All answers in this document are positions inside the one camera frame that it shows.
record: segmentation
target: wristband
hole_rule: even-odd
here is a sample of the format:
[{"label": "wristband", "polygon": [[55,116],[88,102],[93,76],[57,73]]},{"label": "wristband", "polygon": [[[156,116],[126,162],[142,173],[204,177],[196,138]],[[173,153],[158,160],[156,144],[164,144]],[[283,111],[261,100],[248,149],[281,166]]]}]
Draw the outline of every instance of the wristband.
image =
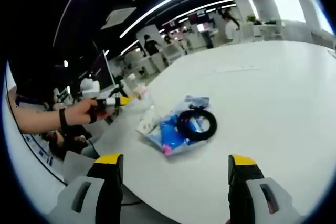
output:
[{"label": "wristband", "polygon": [[64,110],[65,108],[59,110],[59,119],[61,121],[61,128],[63,130],[69,127],[69,125],[67,124],[67,120],[65,119]]}]

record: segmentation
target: blue plastic bag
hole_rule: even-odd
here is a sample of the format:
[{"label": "blue plastic bag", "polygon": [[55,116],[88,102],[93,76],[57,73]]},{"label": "blue plastic bag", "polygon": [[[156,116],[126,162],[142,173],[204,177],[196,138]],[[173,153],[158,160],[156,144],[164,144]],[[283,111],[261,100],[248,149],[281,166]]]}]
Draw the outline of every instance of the blue plastic bag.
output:
[{"label": "blue plastic bag", "polygon": [[[191,147],[204,145],[207,141],[191,141],[184,138],[176,129],[178,116],[189,106],[208,107],[209,98],[186,96],[183,102],[175,107],[167,116],[161,119],[159,125],[147,135],[163,152],[164,155],[171,155],[189,150]],[[202,120],[194,118],[189,120],[189,127],[193,131],[202,132]]]}]

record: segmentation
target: white desk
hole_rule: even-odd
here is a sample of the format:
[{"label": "white desk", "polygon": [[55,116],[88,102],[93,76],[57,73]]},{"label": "white desk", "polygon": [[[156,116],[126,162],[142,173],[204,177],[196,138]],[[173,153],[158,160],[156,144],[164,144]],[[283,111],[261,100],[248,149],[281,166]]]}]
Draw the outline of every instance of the white desk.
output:
[{"label": "white desk", "polygon": [[[223,67],[259,70],[209,74]],[[327,48],[289,41],[218,47],[186,55],[149,85],[164,115],[186,95],[210,97],[218,129],[206,146],[166,158],[135,131],[125,109],[95,147],[124,154],[124,183],[144,202],[182,224],[229,219],[228,155],[255,159],[308,214],[336,164],[336,60]]]}]

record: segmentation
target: white chair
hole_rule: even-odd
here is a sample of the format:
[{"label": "white chair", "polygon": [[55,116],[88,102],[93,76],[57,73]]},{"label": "white chair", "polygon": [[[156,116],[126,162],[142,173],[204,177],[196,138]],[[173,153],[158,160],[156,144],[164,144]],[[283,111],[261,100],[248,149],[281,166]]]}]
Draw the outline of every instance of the white chair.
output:
[{"label": "white chair", "polygon": [[95,159],[67,151],[63,162],[62,175],[64,182],[70,184],[78,176],[86,176],[95,163]]},{"label": "white chair", "polygon": [[139,60],[138,62],[136,62],[136,68],[137,69],[144,69],[148,76],[150,76],[150,75],[152,75],[152,74],[154,74],[158,71],[156,66],[151,61],[150,56],[147,56],[147,57]]},{"label": "white chair", "polygon": [[240,42],[252,42],[254,41],[254,24],[241,23],[240,25]]},{"label": "white chair", "polygon": [[151,56],[153,63],[158,68],[159,72],[162,72],[166,68],[166,64],[163,61],[163,57],[161,53],[156,53]]},{"label": "white chair", "polygon": [[167,59],[168,65],[172,64],[175,60],[183,55],[181,48],[175,43],[166,45],[161,49],[161,52]]}]

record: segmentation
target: floor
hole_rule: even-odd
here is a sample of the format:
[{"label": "floor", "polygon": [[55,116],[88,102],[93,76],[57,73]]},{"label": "floor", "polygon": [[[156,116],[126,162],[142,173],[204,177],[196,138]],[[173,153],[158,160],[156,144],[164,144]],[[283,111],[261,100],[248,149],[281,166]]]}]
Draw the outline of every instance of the floor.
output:
[{"label": "floor", "polygon": [[149,83],[151,83],[160,73],[155,73],[152,74],[150,76],[146,76],[144,78],[141,78],[140,80],[145,83],[145,85],[147,86]]},{"label": "floor", "polygon": [[[138,202],[140,199],[126,187],[123,187],[123,203]],[[166,216],[155,211],[146,203],[142,202],[134,206],[122,206],[120,213],[121,224],[178,224]]]}]

